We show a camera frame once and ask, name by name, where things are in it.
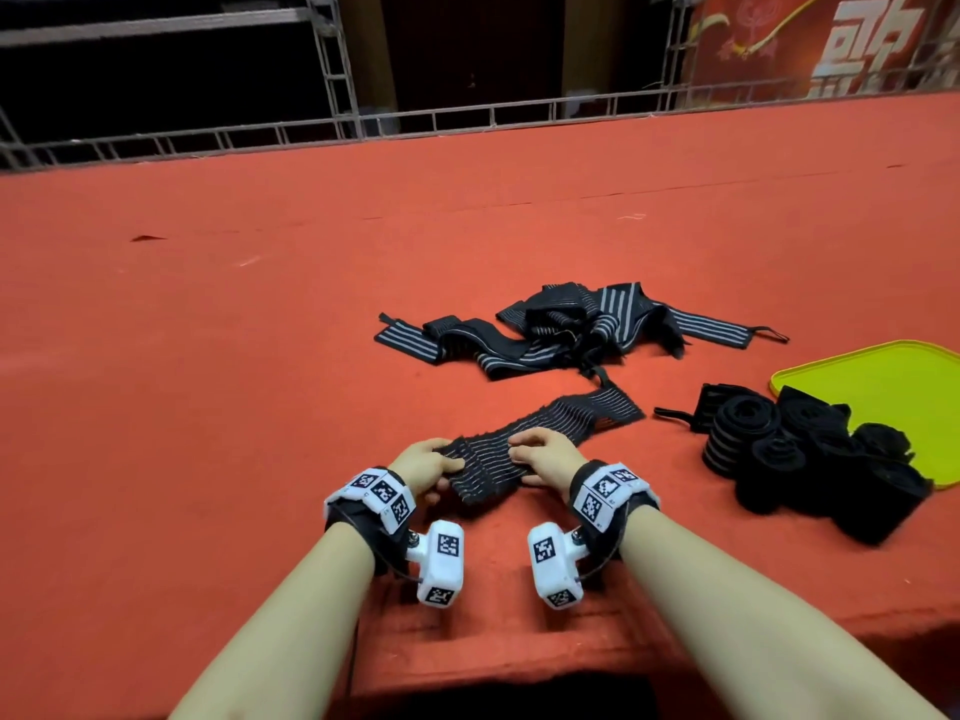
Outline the person's right hand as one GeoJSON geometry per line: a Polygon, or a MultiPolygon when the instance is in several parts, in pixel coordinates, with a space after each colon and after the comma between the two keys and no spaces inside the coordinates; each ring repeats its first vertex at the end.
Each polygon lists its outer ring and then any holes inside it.
{"type": "Polygon", "coordinates": [[[570,501],[571,483],[588,460],[566,435],[543,427],[534,427],[509,436],[508,446],[509,450],[541,450],[538,474],[524,474],[521,477],[522,485],[552,489],[565,503],[570,501]]]}

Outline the person's left hand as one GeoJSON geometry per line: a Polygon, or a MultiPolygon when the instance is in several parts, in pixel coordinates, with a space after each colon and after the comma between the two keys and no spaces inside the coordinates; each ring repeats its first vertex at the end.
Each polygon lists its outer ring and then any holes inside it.
{"type": "Polygon", "coordinates": [[[388,464],[388,470],[403,481],[417,501],[435,506],[442,501],[444,493],[450,488],[450,476],[455,474],[433,477],[430,457],[447,456],[442,450],[451,444],[452,440],[444,437],[415,442],[388,464]]]}

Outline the black striped elastic wrist wrap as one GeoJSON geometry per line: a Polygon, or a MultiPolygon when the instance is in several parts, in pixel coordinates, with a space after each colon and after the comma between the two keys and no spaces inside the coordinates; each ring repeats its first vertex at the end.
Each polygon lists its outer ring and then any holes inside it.
{"type": "Polygon", "coordinates": [[[450,479],[451,490],[469,510],[486,510],[522,486],[529,468],[509,457],[511,436],[544,428],[565,436],[579,446],[595,434],[645,419],[640,406],[600,367],[599,386],[584,394],[561,396],[530,414],[496,430],[458,436],[438,449],[441,455],[464,462],[450,479]]]}
{"type": "Polygon", "coordinates": [[[538,371],[535,364],[522,361],[528,350],[526,341],[510,338],[480,318],[462,320],[447,315],[414,326],[380,313],[379,320],[384,327],[374,335],[376,343],[431,366],[472,361],[490,381],[538,371]]]}
{"type": "Polygon", "coordinates": [[[678,360],[686,354],[676,317],[649,298],[639,282],[600,289],[576,282],[542,286],[496,319],[529,341],[559,346],[560,357],[577,366],[621,360],[645,343],[678,360]]]}
{"type": "Polygon", "coordinates": [[[747,350],[753,340],[760,336],[783,345],[790,338],[771,326],[747,326],[702,314],[689,313],[666,303],[663,304],[678,327],[681,338],[693,338],[718,346],[747,350]]]}

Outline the person's right forearm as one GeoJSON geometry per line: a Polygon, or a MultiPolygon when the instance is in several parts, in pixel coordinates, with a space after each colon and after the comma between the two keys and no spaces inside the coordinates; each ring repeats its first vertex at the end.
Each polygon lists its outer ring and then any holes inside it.
{"type": "Polygon", "coordinates": [[[737,720],[948,720],[846,629],[650,506],[630,575],[737,720]]]}

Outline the person's left forearm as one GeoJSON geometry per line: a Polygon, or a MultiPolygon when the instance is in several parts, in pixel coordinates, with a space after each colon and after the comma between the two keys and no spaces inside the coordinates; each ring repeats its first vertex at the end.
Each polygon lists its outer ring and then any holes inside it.
{"type": "Polygon", "coordinates": [[[332,525],[204,669],[169,720],[322,720],[375,567],[354,527],[332,525]]]}

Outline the left wrist tracker with markers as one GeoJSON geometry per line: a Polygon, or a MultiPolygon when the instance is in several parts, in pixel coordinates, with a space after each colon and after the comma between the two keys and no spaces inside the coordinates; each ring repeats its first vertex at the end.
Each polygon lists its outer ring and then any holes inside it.
{"type": "Polygon", "coordinates": [[[350,525],[374,556],[374,574],[387,572],[416,586],[419,603],[449,608],[465,578],[463,528],[448,520],[430,524],[426,533],[411,528],[416,501],[395,472],[372,467],[353,476],[323,503],[326,526],[350,525]]]}

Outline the wrist tracker with markers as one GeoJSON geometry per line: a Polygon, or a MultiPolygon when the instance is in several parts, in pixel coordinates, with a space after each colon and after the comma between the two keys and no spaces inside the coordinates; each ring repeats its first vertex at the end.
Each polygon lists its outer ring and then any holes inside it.
{"type": "Polygon", "coordinates": [[[578,526],[565,532],[554,522],[535,526],[527,536],[534,586],[552,610],[580,604],[584,581],[619,557],[627,520],[637,508],[661,507],[649,483],[624,463],[585,464],[569,489],[569,508],[578,526]]]}
{"type": "Polygon", "coordinates": [[[416,586],[419,603],[449,608],[465,578],[463,528],[448,520],[430,524],[426,533],[411,528],[416,501],[395,472],[372,467],[353,476],[323,503],[326,526],[350,525],[374,556],[374,574],[387,572],[416,586]]]}

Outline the right wrist tracker with markers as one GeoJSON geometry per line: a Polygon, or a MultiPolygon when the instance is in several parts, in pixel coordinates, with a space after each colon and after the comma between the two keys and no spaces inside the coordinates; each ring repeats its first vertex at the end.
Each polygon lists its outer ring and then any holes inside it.
{"type": "Polygon", "coordinates": [[[527,536],[534,586],[552,610],[580,604],[584,581],[619,557],[627,520],[637,508],[661,507],[649,483],[624,463],[585,464],[569,489],[569,508],[578,526],[565,532],[554,522],[535,526],[527,536]]]}

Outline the pile of rolled black wraps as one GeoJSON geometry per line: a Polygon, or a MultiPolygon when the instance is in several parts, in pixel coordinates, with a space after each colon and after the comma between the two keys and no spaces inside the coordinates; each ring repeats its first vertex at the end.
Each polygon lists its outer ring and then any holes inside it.
{"type": "Polygon", "coordinates": [[[733,481],[744,510],[829,519],[858,544],[880,546],[934,485],[913,465],[906,433],[875,422],[851,431],[851,415],[848,404],[791,386],[773,399],[746,386],[704,384],[694,410],[654,408],[656,418],[706,437],[703,464],[733,481]]]}

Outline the lime green plastic tray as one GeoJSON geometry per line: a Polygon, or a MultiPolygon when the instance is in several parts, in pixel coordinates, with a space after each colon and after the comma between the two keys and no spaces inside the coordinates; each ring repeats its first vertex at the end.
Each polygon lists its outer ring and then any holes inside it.
{"type": "Polygon", "coordinates": [[[898,339],[777,371],[769,389],[785,387],[845,403],[850,430],[883,423],[903,432],[936,489],[960,486],[960,353],[898,339]]]}

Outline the red banner with white print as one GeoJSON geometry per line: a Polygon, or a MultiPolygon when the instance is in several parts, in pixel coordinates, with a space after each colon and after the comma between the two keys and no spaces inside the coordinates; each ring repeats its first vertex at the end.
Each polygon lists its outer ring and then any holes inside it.
{"type": "Polygon", "coordinates": [[[680,108],[900,93],[933,68],[960,0],[704,0],[680,108]]]}

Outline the grey metal truss frame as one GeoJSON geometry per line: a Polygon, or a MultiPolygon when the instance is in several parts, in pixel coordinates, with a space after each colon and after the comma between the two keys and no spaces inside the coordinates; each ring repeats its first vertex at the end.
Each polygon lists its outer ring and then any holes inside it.
{"type": "Polygon", "coordinates": [[[704,0],[0,0],[0,176],[960,93],[683,108],[704,0]]]}

